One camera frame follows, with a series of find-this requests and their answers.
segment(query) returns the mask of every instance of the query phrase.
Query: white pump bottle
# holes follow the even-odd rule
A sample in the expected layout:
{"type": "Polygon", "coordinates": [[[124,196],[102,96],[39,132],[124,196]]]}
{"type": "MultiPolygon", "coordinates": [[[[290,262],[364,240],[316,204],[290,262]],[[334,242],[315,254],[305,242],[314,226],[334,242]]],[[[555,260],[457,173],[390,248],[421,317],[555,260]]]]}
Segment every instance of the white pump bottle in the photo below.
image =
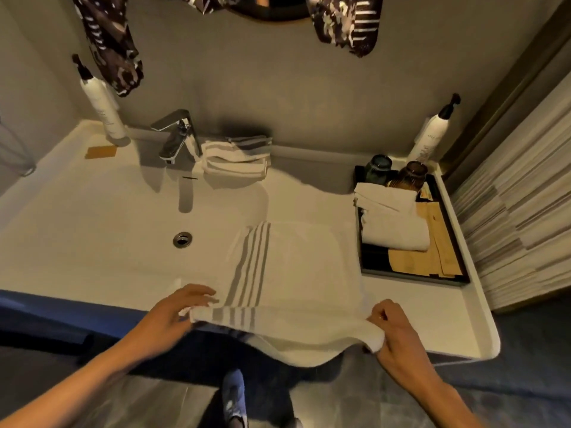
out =
{"type": "Polygon", "coordinates": [[[89,69],[81,63],[77,54],[71,58],[81,77],[81,88],[103,122],[108,136],[115,140],[125,138],[127,131],[117,112],[119,105],[107,84],[101,79],[95,78],[89,69]]]}
{"type": "Polygon", "coordinates": [[[448,122],[454,107],[460,104],[460,95],[454,93],[450,103],[440,110],[434,117],[428,119],[415,140],[415,146],[408,155],[408,162],[418,161],[426,164],[428,158],[448,130],[448,122]]]}

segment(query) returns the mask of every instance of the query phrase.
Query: striped curtain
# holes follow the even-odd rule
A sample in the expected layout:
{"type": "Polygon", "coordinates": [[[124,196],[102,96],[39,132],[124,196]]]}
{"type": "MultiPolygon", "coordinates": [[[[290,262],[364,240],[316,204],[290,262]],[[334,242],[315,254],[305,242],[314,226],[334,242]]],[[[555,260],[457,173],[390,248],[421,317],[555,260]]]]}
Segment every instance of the striped curtain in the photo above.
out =
{"type": "Polygon", "coordinates": [[[492,309],[571,285],[571,73],[452,202],[492,309]]]}

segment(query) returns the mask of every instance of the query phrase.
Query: striped towel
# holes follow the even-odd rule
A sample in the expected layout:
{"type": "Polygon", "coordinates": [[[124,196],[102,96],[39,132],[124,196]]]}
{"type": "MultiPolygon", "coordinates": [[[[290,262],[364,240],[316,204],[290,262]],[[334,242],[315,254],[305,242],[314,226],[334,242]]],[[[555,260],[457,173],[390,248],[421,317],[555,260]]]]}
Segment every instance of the striped towel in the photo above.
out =
{"type": "Polygon", "coordinates": [[[321,365],[348,346],[380,349],[365,319],[354,225],[262,222],[246,228],[213,286],[222,302],[196,321],[247,332],[246,342],[295,366],[321,365]]]}
{"type": "Polygon", "coordinates": [[[271,145],[272,138],[266,136],[207,139],[202,144],[204,172],[263,179],[271,162],[271,145]]]}

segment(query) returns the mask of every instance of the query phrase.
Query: chrome faucet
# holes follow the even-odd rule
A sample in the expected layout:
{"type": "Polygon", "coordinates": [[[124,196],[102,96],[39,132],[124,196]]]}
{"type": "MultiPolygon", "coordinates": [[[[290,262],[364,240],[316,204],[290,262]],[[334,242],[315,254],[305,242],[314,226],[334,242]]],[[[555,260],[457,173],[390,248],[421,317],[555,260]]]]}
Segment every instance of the chrome faucet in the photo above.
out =
{"type": "Polygon", "coordinates": [[[163,145],[159,153],[159,158],[164,160],[167,164],[173,165],[176,155],[181,151],[186,138],[190,135],[194,136],[196,153],[198,157],[201,157],[202,150],[200,149],[200,144],[198,143],[198,138],[196,137],[196,132],[194,131],[192,120],[190,119],[190,113],[187,109],[177,109],[161,120],[151,124],[151,129],[162,131],[173,125],[176,125],[176,129],[171,132],[167,142],[163,145]]]}

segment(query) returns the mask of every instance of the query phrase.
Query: hand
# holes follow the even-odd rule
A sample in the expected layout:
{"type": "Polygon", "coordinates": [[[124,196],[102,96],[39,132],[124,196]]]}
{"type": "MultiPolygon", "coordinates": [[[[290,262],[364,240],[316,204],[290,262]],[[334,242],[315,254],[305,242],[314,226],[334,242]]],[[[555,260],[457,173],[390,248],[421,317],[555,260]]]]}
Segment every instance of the hand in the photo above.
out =
{"type": "Polygon", "coordinates": [[[158,302],[148,314],[110,351],[127,367],[169,351],[192,328],[179,311],[218,302],[216,291],[204,285],[188,284],[158,302]]]}
{"type": "Polygon", "coordinates": [[[444,384],[412,328],[403,308],[390,299],[377,303],[367,319],[385,332],[376,354],[389,375],[417,399],[444,384]]]}

